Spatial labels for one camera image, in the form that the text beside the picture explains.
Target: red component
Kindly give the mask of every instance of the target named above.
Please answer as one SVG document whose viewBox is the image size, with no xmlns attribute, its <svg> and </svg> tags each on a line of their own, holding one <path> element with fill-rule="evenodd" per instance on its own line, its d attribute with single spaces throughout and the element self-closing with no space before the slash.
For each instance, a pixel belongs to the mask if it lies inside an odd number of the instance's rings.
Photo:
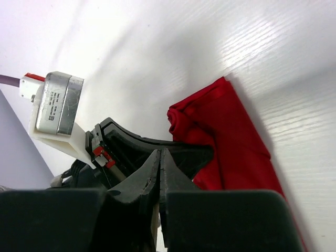
<svg viewBox="0 0 336 252">
<path fill-rule="evenodd" d="M 26 73 L 25 76 L 28 77 L 28 78 L 32 78 L 32 79 L 39 80 L 39 81 L 43 81 L 43 82 L 44 82 L 45 79 L 46 79 L 46 78 L 41 77 L 41 76 L 39 76 L 39 75 L 33 75 L 32 73 L 31 73 L 31 74 L 30 74 L 30 73 Z"/>
<path fill-rule="evenodd" d="M 105 167 L 107 169 L 111 168 L 115 165 L 115 160 L 112 159 L 112 157 L 104 150 L 102 146 L 98 146 L 93 150 L 93 153 L 95 156 L 103 155 L 107 159 L 107 163 L 105 164 Z"/>
<path fill-rule="evenodd" d="M 284 195 L 270 153 L 229 81 L 220 78 L 171 106 L 168 118 L 175 141 L 214 149 L 214 159 L 194 178 L 200 188 L 269 189 Z"/>
</svg>

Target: cable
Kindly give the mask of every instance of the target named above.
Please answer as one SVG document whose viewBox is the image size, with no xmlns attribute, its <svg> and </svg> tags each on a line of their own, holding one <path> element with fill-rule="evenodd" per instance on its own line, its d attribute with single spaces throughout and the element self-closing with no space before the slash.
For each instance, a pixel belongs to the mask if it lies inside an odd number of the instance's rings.
<svg viewBox="0 0 336 252">
<path fill-rule="evenodd" d="M 20 79 L 6 76 L 6 75 L 0 75 L 0 83 L 10 85 L 13 87 L 19 87 L 20 86 Z"/>
</svg>

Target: red towel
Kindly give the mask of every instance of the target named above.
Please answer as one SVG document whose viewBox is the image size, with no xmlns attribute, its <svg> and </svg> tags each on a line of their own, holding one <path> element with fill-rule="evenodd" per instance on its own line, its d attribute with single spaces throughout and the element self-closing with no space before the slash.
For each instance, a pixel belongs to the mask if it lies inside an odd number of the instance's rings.
<svg viewBox="0 0 336 252">
<path fill-rule="evenodd" d="M 204 190 L 270 189 L 284 195 L 270 154 L 231 83 L 212 85 L 172 105 L 174 141 L 211 145 L 214 159 L 194 178 Z"/>
</svg>

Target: white tabletop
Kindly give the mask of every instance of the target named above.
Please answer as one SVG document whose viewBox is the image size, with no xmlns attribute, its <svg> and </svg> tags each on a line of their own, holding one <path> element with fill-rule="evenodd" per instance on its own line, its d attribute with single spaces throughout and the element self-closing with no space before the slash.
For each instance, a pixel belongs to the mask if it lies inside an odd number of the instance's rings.
<svg viewBox="0 0 336 252">
<path fill-rule="evenodd" d="M 169 105 L 229 76 L 273 155 L 307 246 L 334 251 L 335 13 L 333 1 L 308 0 L 6 1 L 0 73 L 85 78 L 82 128 L 112 117 L 167 140 Z M 27 128 L 30 101 L 0 88 Z M 35 144 L 55 175 L 70 167 L 72 158 Z"/>
</svg>

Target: table surface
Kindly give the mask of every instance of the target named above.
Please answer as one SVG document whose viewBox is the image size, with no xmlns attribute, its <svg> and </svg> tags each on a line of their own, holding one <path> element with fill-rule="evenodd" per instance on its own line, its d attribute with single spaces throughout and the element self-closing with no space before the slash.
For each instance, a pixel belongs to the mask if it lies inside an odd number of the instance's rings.
<svg viewBox="0 0 336 252">
<path fill-rule="evenodd" d="M 85 78 L 84 130 L 112 117 L 170 140 L 166 111 L 230 79 L 285 189 L 310 250 L 336 242 L 334 1 L 7 1 L 0 73 Z M 32 104 L 0 86 L 27 129 Z M 34 141 L 54 175 L 73 158 Z"/>
</svg>

